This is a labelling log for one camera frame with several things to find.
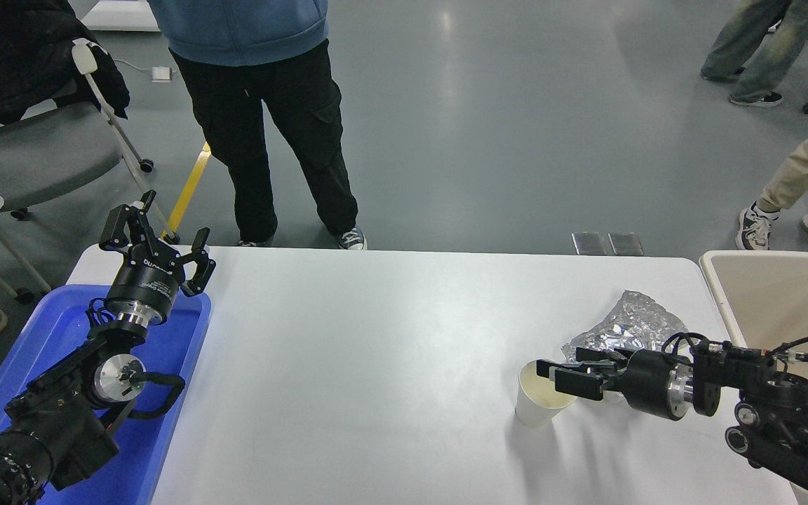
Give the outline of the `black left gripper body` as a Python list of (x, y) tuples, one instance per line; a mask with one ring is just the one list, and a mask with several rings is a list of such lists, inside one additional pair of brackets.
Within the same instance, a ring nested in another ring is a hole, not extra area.
[(180, 288), (170, 263), (179, 256), (167, 245), (158, 246), (154, 252), (147, 245), (129, 247), (107, 294), (109, 312), (125, 312), (131, 304), (141, 304), (155, 314), (169, 314)]

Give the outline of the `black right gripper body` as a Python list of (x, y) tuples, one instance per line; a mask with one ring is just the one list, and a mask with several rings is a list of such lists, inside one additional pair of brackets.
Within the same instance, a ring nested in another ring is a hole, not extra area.
[(616, 378), (616, 387), (633, 409), (677, 421), (669, 397), (675, 364), (663, 353), (638, 349)]

